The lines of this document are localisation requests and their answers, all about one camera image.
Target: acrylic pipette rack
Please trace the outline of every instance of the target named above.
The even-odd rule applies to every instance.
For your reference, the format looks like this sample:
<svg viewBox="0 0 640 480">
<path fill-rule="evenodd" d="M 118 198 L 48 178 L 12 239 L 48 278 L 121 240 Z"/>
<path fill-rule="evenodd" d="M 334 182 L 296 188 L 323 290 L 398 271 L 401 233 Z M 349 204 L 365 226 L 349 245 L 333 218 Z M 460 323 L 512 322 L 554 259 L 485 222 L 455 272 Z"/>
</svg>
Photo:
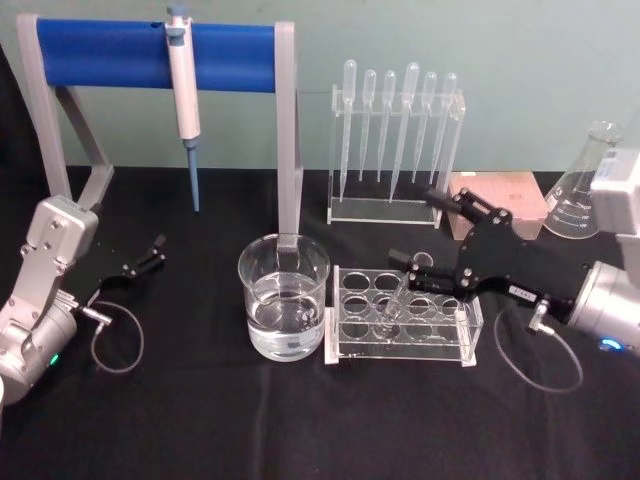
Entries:
<svg viewBox="0 0 640 480">
<path fill-rule="evenodd" d="M 325 316 L 325 363 L 341 358 L 448 360 L 476 364 L 483 318 L 477 298 L 411 292 L 385 338 L 378 338 L 380 313 L 403 274 L 334 266 L 333 309 Z"/>
<path fill-rule="evenodd" d="M 381 144 L 381 126 L 383 120 L 383 79 L 384 72 L 379 72 L 376 91 L 371 104 L 368 141 L 364 155 L 364 169 L 360 174 L 361 140 L 363 136 L 363 119 L 365 117 L 365 101 L 363 99 L 363 74 L 359 72 L 357 86 L 352 102 L 351 128 L 348 137 L 348 169 L 344 193 L 340 198 L 341 161 L 343 160 L 343 139 L 345 120 L 345 101 L 343 90 L 337 85 L 332 92 L 332 130 L 330 151 L 329 198 L 327 223 L 334 221 L 409 223 L 434 225 L 439 227 L 441 212 L 428 207 L 423 200 L 427 186 L 445 192 L 460 138 L 465 117 L 465 102 L 462 91 L 454 89 L 452 95 L 443 93 L 449 77 L 437 79 L 437 89 L 426 98 L 423 85 L 426 86 L 425 75 L 435 76 L 432 72 L 420 73 L 416 92 L 410 104 L 403 154 L 400 162 L 400 173 L 397 187 L 391 201 L 391 178 L 393 176 L 398 151 L 399 130 L 403 116 L 402 74 L 398 75 L 395 95 L 391 103 L 388 131 L 382 154 L 382 166 L 378 179 L 378 149 Z M 438 129 L 445 117 L 441 148 L 435 148 L 438 140 Z M 414 159 L 419 143 L 421 119 L 426 130 L 419 156 L 418 169 L 413 173 Z"/>
</svg>

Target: black tablecloth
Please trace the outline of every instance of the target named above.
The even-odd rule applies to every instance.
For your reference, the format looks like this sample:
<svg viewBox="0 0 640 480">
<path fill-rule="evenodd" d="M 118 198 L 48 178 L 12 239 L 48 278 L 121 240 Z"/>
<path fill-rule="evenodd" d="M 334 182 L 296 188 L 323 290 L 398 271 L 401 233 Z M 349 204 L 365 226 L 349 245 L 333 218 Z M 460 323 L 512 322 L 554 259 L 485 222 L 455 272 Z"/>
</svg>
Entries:
<svg viewBox="0 0 640 480">
<path fill-rule="evenodd" d="M 326 178 L 305 173 L 301 232 L 334 264 L 385 268 L 390 247 L 429 251 L 439 265 L 455 258 L 446 226 L 327 225 Z M 0 175 L 3 299 L 41 186 Z M 144 359 L 129 375 L 98 371 L 89 355 L 94 325 L 79 319 L 59 363 L 4 412 L 2 480 L 640 477 L 640 360 L 560 328 L 585 384 L 565 396 L 533 390 L 493 344 L 504 299 L 481 298 L 485 328 L 473 368 L 391 360 L 327 367 L 322 349 L 291 364 L 263 359 L 246 331 L 236 262 L 275 228 L 275 175 L 202 171 L 201 190 L 196 217 L 185 171 L 116 171 L 97 241 L 135 254 L 155 234 L 167 236 L 165 269 L 120 299 L 144 325 Z M 610 236 L 571 242 L 543 231 L 540 241 L 576 262 L 620 265 Z M 542 382 L 572 382 L 566 355 L 526 334 L 526 319 L 509 322 L 507 352 Z"/>
</svg>

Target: pink box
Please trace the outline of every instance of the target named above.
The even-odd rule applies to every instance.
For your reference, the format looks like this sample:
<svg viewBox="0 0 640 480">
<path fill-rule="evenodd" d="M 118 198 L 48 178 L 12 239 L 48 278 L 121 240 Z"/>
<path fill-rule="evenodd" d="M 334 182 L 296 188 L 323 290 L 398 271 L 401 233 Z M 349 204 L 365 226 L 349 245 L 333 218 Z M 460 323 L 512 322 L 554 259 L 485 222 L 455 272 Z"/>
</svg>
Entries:
<svg viewBox="0 0 640 480">
<path fill-rule="evenodd" d="M 547 204 L 531 172 L 462 172 L 451 174 L 449 193 L 467 187 L 495 207 L 513 213 L 513 229 L 525 240 L 535 240 L 547 218 Z M 463 240 L 471 223 L 449 213 L 454 240 Z"/>
</svg>

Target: teal wall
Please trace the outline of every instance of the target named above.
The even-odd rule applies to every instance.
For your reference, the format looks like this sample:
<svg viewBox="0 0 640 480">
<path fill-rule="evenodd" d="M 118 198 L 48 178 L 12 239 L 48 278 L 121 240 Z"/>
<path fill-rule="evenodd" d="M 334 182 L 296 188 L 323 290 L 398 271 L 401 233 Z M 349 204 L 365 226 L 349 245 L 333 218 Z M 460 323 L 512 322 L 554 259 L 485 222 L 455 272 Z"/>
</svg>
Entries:
<svg viewBox="0 0 640 480">
<path fill-rule="evenodd" d="M 563 170 L 595 119 L 626 125 L 640 104 L 640 3 L 632 0 L 188 0 L 198 22 L 296 22 L 301 145 L 327 168 L 331 84 L 347 58 L 365 68 L 454 71 L 467 117 L 457 170 Z M 4 0 L 0 42 L 21 86 L 15 16 L 163 20 L 150 0 Z M 116 165 L 183 166 L 171 92 L 83 89 Z M 271 96 L 200 95 L 207 167 L 275 166 Z M 63 121 L 70 163 L 84 163 Z"/>
</svg>

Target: blue led light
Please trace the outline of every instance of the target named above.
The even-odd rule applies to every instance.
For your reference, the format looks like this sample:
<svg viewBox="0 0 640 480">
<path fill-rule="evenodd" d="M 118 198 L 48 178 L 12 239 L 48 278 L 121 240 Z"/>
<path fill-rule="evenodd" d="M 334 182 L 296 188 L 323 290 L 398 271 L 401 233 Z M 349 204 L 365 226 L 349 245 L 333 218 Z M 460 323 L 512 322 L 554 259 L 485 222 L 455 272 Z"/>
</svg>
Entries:
<svg viewBox="0 0 640 480">
<path fill-rule="evenodd" d="M 606 345 L 607 347 L 613 348 L 614 350 L 622 350 L 624 347 L 620 345 L 620 343 L 616 342 L 612 338 L 603 338 L 600 342 L 602 345 Z"/>
</svg>

